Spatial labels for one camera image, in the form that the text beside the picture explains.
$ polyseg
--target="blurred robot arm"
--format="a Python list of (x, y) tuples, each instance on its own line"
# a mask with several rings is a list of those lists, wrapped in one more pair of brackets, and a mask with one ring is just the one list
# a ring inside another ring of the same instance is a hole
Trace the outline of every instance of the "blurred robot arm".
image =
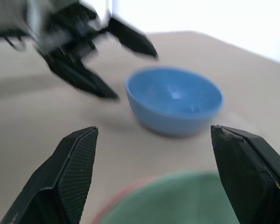
[(99, 16), (79, 0), (0, 0), (0, 39), (23, 37), (34, 40), (36, 51), (50, 70), (71, 86), (99, 98), (118, 99), (118, 95), (82, 60), (97, 52), (94, 40), (114, 36), (134, 53), (158, 58), (144, 34), (109, 14), (106, 25), (98, 26)]

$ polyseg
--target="table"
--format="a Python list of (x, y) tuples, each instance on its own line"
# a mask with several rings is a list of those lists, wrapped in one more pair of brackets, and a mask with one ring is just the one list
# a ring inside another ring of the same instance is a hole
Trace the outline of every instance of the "table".
[(0, 42), (0, 220), (22, 187), (71, 132), (99, 128), (90, 192), (81, 223), (115, 192), (151, 175), (216, 170), (210, 129), (169, 139), (134, 119), (125, 80), (146, 66), (178, 66), (204, 74), (222, 89), (225, 106), (212, 124), (261, 135), (280, 154), (280, 64), (199, 33), (150, 36), (160, 61), (134, 57), (114, 40), (98, 43), (89, 65), (121, 102), (82, 94), (52, 75), (31, 45), (25, 53)]

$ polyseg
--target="green bowl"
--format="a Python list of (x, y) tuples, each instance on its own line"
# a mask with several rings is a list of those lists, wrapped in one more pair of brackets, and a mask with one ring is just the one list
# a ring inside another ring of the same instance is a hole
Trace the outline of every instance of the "green bowl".
[(239, 224), (220, 177), (170, 174), (127, 193), (97, 224)]

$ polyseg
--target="bowl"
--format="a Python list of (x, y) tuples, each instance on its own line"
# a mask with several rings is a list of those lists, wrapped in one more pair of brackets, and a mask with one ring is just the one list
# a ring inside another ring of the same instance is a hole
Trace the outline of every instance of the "bowl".
[(218, 173), (184, 172), (124, 189), (99, 210), (91, 223), (239, 224), (239, 221)]
[(129, 104), (143, 126), (170, 136), (189, 135), (208, 124), (224, 98), (207, 78), (178, 68), (150, 68), (126, 82)]

